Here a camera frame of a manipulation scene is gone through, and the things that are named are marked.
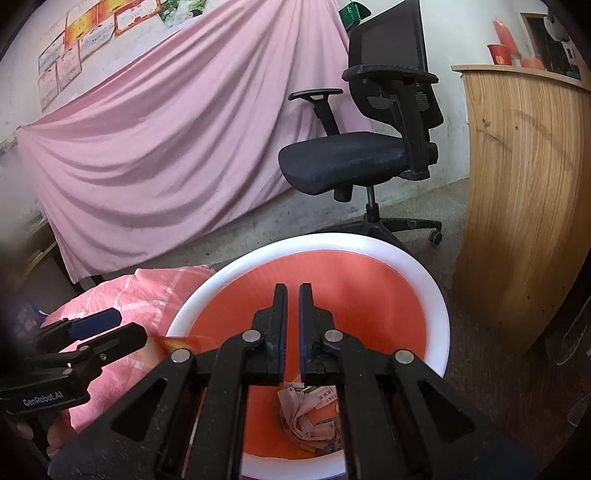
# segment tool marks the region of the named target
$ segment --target green plant picture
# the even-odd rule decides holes
[[[164,25],[172,27],[201,15],[207,0],[165,0],[161,1],[161,4],[159,16]]]

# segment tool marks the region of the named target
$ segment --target chair base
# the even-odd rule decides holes
[[[393,232],[430,228],[429,241],[435,247],[441,243],[441,222],[421,218],[380,218],[377,203],[368,203],[362,220],[322,228],[313,233],[354,233],[377,238],[410,254]]]

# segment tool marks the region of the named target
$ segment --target chair caster wheel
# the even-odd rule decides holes
[[[439,230],[431,230],[431,233],[429,234],[429,241],[431,242],[432,246],[436,247],[439,245],[442,239],[443,235]]]

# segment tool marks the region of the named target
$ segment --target wooden cabinet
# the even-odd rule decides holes
[[[470,197],[453,291],[525,352],[591,245],[591,88],[555,73],[459,65]]]

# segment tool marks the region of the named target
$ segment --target pink curtain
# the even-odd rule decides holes
[[[369,130],[347,84],[336,0],[230,0],[18,131],[73,281],[209,233],[285,191],[285,145],[322,134],[290,92],[339,87],[342,131]]]

